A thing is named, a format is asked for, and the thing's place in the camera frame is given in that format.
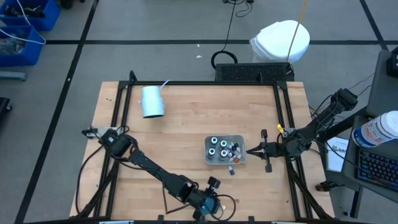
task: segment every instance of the gray floor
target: gray floor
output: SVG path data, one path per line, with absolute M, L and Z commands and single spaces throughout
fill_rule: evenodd
M 92 2 L 77 1 L 72 10 L 63 10 L 54 30 L 43 33 L 44 37 L 79 40 Z M 269 24 L 297 20 L 303 2 L 256 0 L 250 15 L 234 18 L 230 39 L 247 40 Z M 394 20 L 398 2 L 368 0 L 367 4 L 383 38 L 398 40 Z M 101 0 L 87 39 L 222 40 L 231 9 L 232 5 L 221 0 Z M 310 1 L 302 23 L 312 40 L 377 40 L 357 0 Z M 36 66 L 1 69 L 28 74 L 26 82 L 0 80 L 0 96 L 9 97 L 14 106 L 0 125 L 1 223 L 14 222 L 76 48 L 46 45 Z M 125 80 L 132 69 L 139 80 L 214 80 L 210 58 L 221 48 L 214 44 L 85 45 L 25 221 L 68 217 L 86 146 L 80 131 L 91 124 L 101 82 Z M 227 50 L 235 53 L 239 62 L 252 59 L 248 44 L 228 45 Z M 295 79 L 304 82 L 308 101 L 316 107 L 330 93 L 372 74 L 380 50 L 380 45 L 311 45 L 294 64 Z M 216 62 L 231 61 L 220 56 Z M 353 91 L 359 93 L 370 83 L 371 79 Z M 368 94 L 361 95 L 357 109 L 366 105 Z M 353 192 L 342 187 L 331 196 L 336 216 L 350 220 L 343 212 L 349 210 Z M 397 204 L 365 191 L 358 221 L 397 223 L 397 210 Z

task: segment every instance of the keyboard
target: keyboard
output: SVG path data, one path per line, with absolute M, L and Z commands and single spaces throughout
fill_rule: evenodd
M 356 178 L 398 192 L 398 161 L 359 150 Z

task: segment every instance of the blue label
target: blue label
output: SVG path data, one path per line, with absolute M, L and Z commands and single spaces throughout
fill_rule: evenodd
M 375 146 L 375 144 L 372 144 L 365 139 L 365 137 L 362 135 L 361 128 L 357 128 L 354 130 L 353 137 L 355 138 L 355 141 L 361 146 L 367 146 L 367 147 Z

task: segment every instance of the clear plastic container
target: clear plastic container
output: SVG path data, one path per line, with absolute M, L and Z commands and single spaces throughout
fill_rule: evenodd
M 217 143 L 215 145 L 211 143 L 211 139 L 214 137 L 217 138 Z M 234 161 L 230 162 L 229 155 L 227 155 L 226 158 L 223 160 L 220 159 L 221 151 L 223 150 L 221 147 L 222 141 L 227 142 L 227 146 L 225 147 L 225 149 L 228 148 L 228 146 L 231 144 L 231 142 L 233 144 L 238 143 L 239 149 L 240 149 L 239 154 L 241 155 L 239 162 L 234 162 Z M 211 149 L 215 150 L 214 156 L 208 156 L 209 150 L 211 150 Z M 205 160 L 206 160 L 207 164 L 209 164 L 209 165 L 234 165 L 234 164 L 244 163 L 246 161 L 246 151 L 244 149 L 243 137 L 240 135 L 207 136 L 205 138 Z

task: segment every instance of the white bucket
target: white bucket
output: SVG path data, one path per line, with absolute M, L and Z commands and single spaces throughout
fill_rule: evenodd
M 250 40 L 254 54 L 252 63 L 286 62 L 296 27 L 296 21 L 282 21 L 262 29 Z M 308 49 L 309 44 L 310 34 L 300 24 L 290 51 L 289 62 L 298 61 Z
M 159 86 L 142 88 L 142 115 L 144 118 L 158 118 L 164 115 L 165 106 Z

